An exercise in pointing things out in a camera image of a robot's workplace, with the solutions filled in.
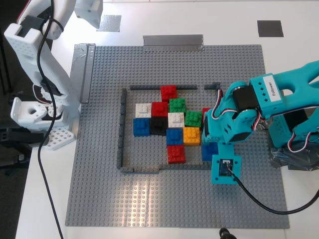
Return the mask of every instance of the gray baseplate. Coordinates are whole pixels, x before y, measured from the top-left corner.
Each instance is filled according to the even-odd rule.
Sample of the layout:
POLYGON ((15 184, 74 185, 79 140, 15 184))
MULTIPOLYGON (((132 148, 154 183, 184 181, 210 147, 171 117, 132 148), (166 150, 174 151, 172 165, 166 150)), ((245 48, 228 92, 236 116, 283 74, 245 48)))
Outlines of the gray baseplate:
MULTIPOLYGON (((83 105, 66 226, 289 228, 288 216, 271 214, 236 185, 212 185, 209 170, 160 170, 130 174, 116 168, 122 88, 127 89, 123 164, 166 164, 165 137, 133 137, 135 103, 160 101, 160 91, 130 85, 196 84, 178 91, 189 110, 215 104, 204 85, 248 81, 265 73, 260 45, 205 46, 204 51, 144 52, 142 46, 97 46, 89 104, 83 105)), ((199 163, 199 147, 186 147, 199 163)), ((286 210, 280 168, 270 165, 267 137, 255 133, 235 146, 241 180, 265 205, 286 210)))

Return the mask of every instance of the cable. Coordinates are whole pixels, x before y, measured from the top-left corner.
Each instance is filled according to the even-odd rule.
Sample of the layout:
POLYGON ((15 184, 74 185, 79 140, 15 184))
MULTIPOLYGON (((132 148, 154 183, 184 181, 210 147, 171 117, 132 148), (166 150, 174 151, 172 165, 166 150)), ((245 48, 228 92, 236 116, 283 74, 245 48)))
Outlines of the cable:
POLYGON ((254 124, 252 125, 252 130, 253 130, 253 131, 256 131, 257 125, 258 125, 258 122, 259 122, 260 119, 261 119, 261 114, 260 114, 259 111, 257 111, 256 121, 255 121, 254 124))
POLYGON ((35 94, 35 90, 34 90, 34 86, 35 86, 35 84, 33 84, 33 86, 32 86, 32 90, 33 90, 33 94, 34 94, 34 97, 40 102, 40 103, 43 103, 43 104, 46 104, 46 105, 49 105, 50 103, 48 103, 48 102, 45 102, 45 101, 42 101, 42 100, 40 100, 37 96, 36 96, 36 94, 35 94))
POLYGON ((310 207, 318 198, 319 198, 319 190, 317 191, 317 193, 315 194, 315 196, 305 205, 297 208, 297 209, 293 209, 290 211, 277 211, 274 209, 271 209, 267 206, 265 206, 264 204, 262 204, 261 202, 259 202, 243 185, 243 183, 239 180, 239 178, 236 177, 236 175, 234 174, 233 171, 231 171, 228 167, 227 164, 227 169, 229 170, 229 172, 231 173, 231 175, 234 177, 234 180, 238 183, 238 185, 244 190, 244 192, 256 203, 258 204, 258 206, 262 207, 263 209, 267 210, 268 212, 274 213, 274 214, 278 214, 278 215, 289 215, 289 214, 293 214, 293 213, 298 213, 301 212, 302 210, 310 207))
POLYGON ((217 120, 220 116, 224 115, 226 112, 235 112, 235 113, 237 112, 237 110, 227 108, 227 109, 224 109, 224 110, 220 113, 220 115, 219 115, 218 117, 216 117, 216 116, 215 116, 215 112, 216 112, 216 110, 217 110, 217 108, 218 108, 218 106, 219 106, 219 104, 220 104, 221 98, 223 98, 223 92, 221 91, 221 89, 219 89, 219 90, 218 90, 217 101, 216 101, 216 104, 215 104, 215 106, 214 106, 214 108, 213 108, 213 111, 212 111, 212 113, 211 113, 211 116, 212 116, 212 118, 213 118, 214 120, 215 120, 215 119, 217 120))
POLYGON ((26 10, 26 8, 29 6, 31 0, 29 0, 26 5, 24 6, 24 8, 22 9, 22 11, 20 12, 19 16, 17 17, 16 19, 16 23, 18 24, 19 20, 20 20, 20 17, 22 16, 22 14, 24 13, 24 11, 26 10))
POLYGON ((288 141, 288 143, 287 143, 287 146, 288 146, 289 151, 290 151, 291 153, 298 153, 298 152, 303 151, 303 150, 307 147, 307 145, 308 145, 310 135, 311 135, 311 132, 309 132, 309 133, 307 134, 307 137, 306 137, 306 140, 305 140, 305 144, 304 144, 304 146, 303 146, 301 149, 298 149, 298 150, 296 150, 296 151, 293 151, 292 148, 291 148, 291 143, 294 141, 294 139, 295 139, 295 137, 296 137, 296 134, 295 134, 295 132, 293 131, 293 136, 289 139, 289 141, 288 141))
MULTIPOLYGON (((51 15, 54 17, 54 0, 51 0, 51 15)), ((37 62, 38 68, 39 68, 39 72, 40 72, 40 74, 41 74, 41 76, 43 78, 43 81, 44 81, 44 83, 45 83, 45 85, 46 85, 46 87, 47 87, 47 89, 48 89, 48 91, 50 93, 52 104, 53 104, 52 122, 50 124, 50 127, 49 127, 47 133, 44 136, 44 140, 41 142, 41 144, 39 146, 39 149, 38 149, 38 163, 39 163, 40 170, 41 170, 41 173, 42 173, 42 176, 43 176, 43 180, 44 180, 44 184, 45 184, 45 187, 46 187, 46 190, 47 190, 47 193, 48 193, 48 197, 49 197, 50 204, 51 204, 51 207, 52 207, 52 211, 53 211, 53 214, 54 214, 55 222, 56 222, 56 225, 58 227, 60 237, 61 237, 61 239, 63 239, 62 230, 61 230, 61 227, 60 227, 58 216, 57 216, 56 211, 55 211, 53 199, 52 199, 52 196, 51 196, 51 193, 50 193, 49 185, 48 185, 48 182, 47 182, 47 179, 46 179, 46 176, 45 176, 45 173, 44 173, 44 169, 43 169, 43 166, 42 166, 42 162, 41 162, 41 149, 42 149, 42 146, 45 143, 46 139, 49 137, 50 132, 51 132, 51 130, 53 128, 55 119, 56 119, 56 104, 55 104, 53 92, 52 92, 52 89, 50 88, 50 85, 48 83, 48 78, 45 76, 45 74, 43 72, 43 69, 41 67, 41 62, 40 62, 41 51, 42 51, 42 48, 44 46, 45 40, 46 40, 46 38, 47 38, 47 36, 49 34, 52 22, 53 21, 51 19, 49 19, 47 29, 46 29, 46 31, 45 31, 45 33, 43 35, 43 38, 42 38, 41 43, 39 45, 39 50, 38 50, 38 53, 37 53, 37 56, 36 56, 36 62, 37 62)))
POLYGON ((213 108, 213 112, 211 113, 211 117, 212 117, 214 120, 215 120, 215 119, 216 119, 216 120, 218 119, 218 117, 215 117, 215 111, 216 111, 216 109, 217 109, 218 106, 219 106, 220 100, 221 100, 221 89, 218 90, 218 95, 217 95, 216 104, 215 104, 215 106, 214 106, 214 108, 213 108))

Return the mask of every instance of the white table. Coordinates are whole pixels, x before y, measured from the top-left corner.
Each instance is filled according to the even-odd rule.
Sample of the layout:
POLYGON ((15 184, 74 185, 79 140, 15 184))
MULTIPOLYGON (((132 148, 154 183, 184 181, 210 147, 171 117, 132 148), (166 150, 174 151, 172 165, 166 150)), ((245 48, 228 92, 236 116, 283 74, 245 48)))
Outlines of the white table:
MULTIPOLYGON (((319 2, 176 2, 105 3, 103 14, 122 15, 121 31, 96 32, 73 14, 52 52, 70 73, 74 44, 143 45, 143 35, 203 34, 205 45, 261 44, 267 73, 294 69, 319 59, 319 2), (281 20, 283 38, 259 38, 257 20, 281 20)), ((65 227, 76 142, 57 151, 44 150, 47 175, 66 239, 218 239, 219 229, 65 227)), ((27 176, 17 239, 57 239, 48 196, 33 149, 27 176)), ((319 171, 298 172, 282 168, 288 210, 308 202, 319 188, 319 171)), ((231 229, 239 239, 315 238, 319 227, 319 202, 289 216, 287 230, 231 229)))

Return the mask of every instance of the label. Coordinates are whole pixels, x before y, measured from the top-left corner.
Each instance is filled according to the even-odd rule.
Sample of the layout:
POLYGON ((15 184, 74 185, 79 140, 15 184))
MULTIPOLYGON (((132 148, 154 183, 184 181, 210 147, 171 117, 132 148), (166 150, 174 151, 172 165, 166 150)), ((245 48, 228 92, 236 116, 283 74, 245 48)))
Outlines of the label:
POLYGON ((263 77, 270 101, 280 101, 281 97, 272 75, 263 77))

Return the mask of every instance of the yellow lego brick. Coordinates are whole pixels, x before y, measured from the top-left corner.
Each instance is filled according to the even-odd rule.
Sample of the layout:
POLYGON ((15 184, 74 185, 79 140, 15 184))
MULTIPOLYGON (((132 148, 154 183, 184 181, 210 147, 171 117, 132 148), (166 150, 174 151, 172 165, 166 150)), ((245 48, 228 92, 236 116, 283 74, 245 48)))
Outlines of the yellow lego brick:
POLYGON ((200 145, 200 132, 198 127, 183 128, 184 145, 200 145))

